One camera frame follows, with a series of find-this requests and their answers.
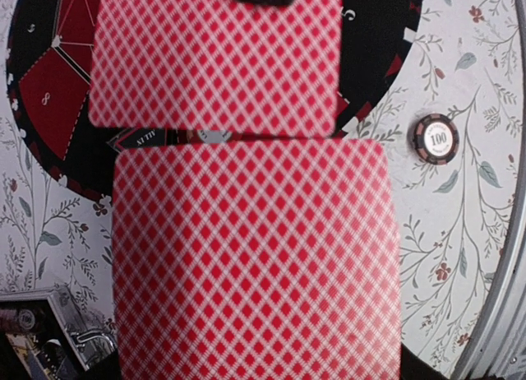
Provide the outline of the single pink playing card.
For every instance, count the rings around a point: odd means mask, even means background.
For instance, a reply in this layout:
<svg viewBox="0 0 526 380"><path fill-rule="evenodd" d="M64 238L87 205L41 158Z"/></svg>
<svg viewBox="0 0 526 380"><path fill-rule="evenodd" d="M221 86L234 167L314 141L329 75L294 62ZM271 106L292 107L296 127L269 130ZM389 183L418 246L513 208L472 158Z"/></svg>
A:
<svg viewBox="0 0 526 380"><path fill-rule="evenodd" d="M100 0L89 118L325 137L335 128L343 0Z"/></svg>

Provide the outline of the triangular dealer button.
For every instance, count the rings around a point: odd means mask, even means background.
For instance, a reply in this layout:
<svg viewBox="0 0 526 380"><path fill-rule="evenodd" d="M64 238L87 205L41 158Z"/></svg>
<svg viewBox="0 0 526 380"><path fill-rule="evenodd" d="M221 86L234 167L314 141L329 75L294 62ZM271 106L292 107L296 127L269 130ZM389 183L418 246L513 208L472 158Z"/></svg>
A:
<svg viewBox="0 0 526 380"><path fill-rule="evenodd" d="M152 146L165 146L167 131L153 128L125 128L108 141L116 152Z"/></svg>

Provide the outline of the dark brown chip stack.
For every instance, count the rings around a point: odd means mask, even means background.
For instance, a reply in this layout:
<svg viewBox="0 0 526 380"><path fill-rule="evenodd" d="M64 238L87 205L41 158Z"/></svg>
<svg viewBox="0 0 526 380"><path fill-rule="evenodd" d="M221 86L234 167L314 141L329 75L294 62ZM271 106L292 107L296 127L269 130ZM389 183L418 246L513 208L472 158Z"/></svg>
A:
<svg viewBox="0 0 526 380"><path fill-rule="evenodd" d="M411 143L418 157L431 165L447 165L458 153L459 131L443 114L428 114L413 127Z"/></svg>

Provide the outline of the pink playing card deck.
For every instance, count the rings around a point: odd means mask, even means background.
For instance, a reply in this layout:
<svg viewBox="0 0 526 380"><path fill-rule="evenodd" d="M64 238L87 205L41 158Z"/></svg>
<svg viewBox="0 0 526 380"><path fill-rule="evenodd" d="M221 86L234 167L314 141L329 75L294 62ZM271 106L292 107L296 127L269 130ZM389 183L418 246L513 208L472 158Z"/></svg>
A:
<svg viewBox="0 0 526 380"><path fill-rule="evenodd" d="M112 231L125 379L399 377L399 227L378 142L124 151Z"/></svg>

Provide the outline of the orange chip sector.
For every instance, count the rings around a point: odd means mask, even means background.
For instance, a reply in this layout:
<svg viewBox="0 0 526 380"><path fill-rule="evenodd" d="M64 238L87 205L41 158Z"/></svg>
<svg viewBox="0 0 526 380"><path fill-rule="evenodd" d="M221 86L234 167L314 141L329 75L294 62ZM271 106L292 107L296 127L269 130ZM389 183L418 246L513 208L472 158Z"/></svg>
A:
<svg viewBox="0 0 526 380"><path fill-rule="evenodd" d="M228 131L198 130L196 135L204 143L217 144L228 141L233 134Z"/></svg>

